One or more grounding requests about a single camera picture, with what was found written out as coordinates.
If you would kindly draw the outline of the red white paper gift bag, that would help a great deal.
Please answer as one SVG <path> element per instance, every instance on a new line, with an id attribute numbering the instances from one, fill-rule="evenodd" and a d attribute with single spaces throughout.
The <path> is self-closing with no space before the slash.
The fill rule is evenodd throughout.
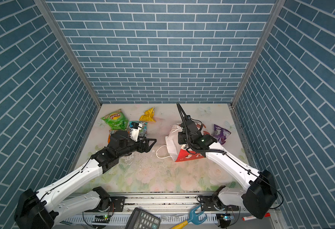
<path id="1" fill-rule="evenodd" d="M 181 131 L 181 125 L 174 124 L 172 126 L 169 135 L 165 137 L 166 144 L 159 147 L 156 151 L 157 158 L 171 158 L 174 162 L 185 162 L 204 158 L 202 154 L 195 153 L 192 149 L 187 151 L 187 145 L 181 145 L 178 143 L 178 133 Z M 162 148 L 167 150 L 166 156 L 159 156 L 159 150 Z"/>

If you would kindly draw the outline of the purple snack packet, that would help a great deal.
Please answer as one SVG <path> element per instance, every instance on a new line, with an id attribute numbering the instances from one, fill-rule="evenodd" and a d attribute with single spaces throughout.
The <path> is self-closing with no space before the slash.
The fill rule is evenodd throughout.
<path id="1" fill-rule="evenodd" d="M 213 125 L 214 132 L 212 136 L 221 144 L 224 145 L 226 143 L 227 138 L 231 135 L 231 132 L 225 128 L 222 128 L 216 124 Z"/>

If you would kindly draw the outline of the yellow snack packet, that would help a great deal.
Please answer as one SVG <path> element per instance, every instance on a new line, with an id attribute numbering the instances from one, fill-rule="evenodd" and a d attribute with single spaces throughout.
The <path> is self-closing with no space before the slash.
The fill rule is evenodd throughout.
<path id="1" fill-rule="evenodd" d="M 139 118 L 139 121 L 156 122 L 154 115 L 155 115 L 155 107 L 146 110 L 144 114 Z"/>

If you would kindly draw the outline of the orange colourful snack packet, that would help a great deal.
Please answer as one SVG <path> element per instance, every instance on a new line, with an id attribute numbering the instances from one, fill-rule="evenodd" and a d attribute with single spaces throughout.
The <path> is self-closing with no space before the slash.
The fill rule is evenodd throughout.
<path id="1" fill-rule="evenodd" d="M 111 135 L 117 132 L 118 130 L 109 130 L 108 143 L 111 141 Z"/>

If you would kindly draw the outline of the green snack packet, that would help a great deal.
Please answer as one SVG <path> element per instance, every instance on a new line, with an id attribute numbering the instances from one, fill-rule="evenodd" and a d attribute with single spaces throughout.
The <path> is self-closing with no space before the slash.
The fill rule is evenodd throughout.
<path id="1" fill-rule="evenodd" d="M 101 118 L 111 130 L 125 130 L 128 126 L 128 119 L 121 109 L 111 112 Z"/>

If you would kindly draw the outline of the teal pink snack packet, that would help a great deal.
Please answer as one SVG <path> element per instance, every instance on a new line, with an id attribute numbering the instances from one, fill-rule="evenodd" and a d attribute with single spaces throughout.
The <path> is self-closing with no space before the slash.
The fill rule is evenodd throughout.
<path id="1" fill-rule="evenodd" d="M 130 121 L 127 131 L 132 138 L 143 138 L 147 135 L 147 122 Z"/>

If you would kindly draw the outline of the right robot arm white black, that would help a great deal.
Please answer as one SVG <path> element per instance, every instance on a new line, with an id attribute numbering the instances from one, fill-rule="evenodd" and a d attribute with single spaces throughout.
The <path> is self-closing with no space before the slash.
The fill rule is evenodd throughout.
<path id="1" fill-rule="evenodd" d="M 218 188 L 212 196 L 216 208 L 234 205 L 262 219 L 277 200 L 279 193 L 269 171 L 259 171 L 242 162 L 211 135 L 182 131 L 178 133 L 178 143 L 215 162 L 241 185 L 242 189 L 238 190 L 227 186 Z"/>

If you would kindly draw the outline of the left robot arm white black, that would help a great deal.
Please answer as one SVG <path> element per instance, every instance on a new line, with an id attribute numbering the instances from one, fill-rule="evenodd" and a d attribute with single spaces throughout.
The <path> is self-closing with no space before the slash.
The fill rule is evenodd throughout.
<path id="1" fill-rule="evenodd" d="M 69 198 L 77 189 L 101 176 L 118 164 L 123 156 L 134 152 L 147 153 L 156 139 L 132 140 L 127 131 L 119 130 L 110 136 L 109 144 L 91 155 L 86 163 L 58 181 L 33 191 L 23 192 L 17 204 L 14 220 L 21 229 L 51 229 L 69 217 L 87 210 L 111 211 L 110 195 L 96 187 L 86 194 Z"/>

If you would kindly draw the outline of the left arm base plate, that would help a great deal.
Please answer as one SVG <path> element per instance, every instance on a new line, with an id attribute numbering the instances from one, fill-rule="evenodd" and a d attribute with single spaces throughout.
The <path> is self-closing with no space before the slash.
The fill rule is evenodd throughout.
<path id="1" fill-rule="evenodd" d="M 116 196 L 102 198 L 100 203 L 96 206 L 93 211 L 96 212 L 122 212 L 124 210 L 126 197 Z"/>

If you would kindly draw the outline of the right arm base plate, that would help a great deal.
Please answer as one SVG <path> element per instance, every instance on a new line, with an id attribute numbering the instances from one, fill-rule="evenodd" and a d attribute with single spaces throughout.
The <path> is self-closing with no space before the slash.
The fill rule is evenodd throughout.
<path id="1" fill-rule="evenodd" d="M 204 211 L 238 211 L 239 207 L 235 205 L 224 205 L 218 197 L 198 195 L 196 197 L 201 210 Z"/>

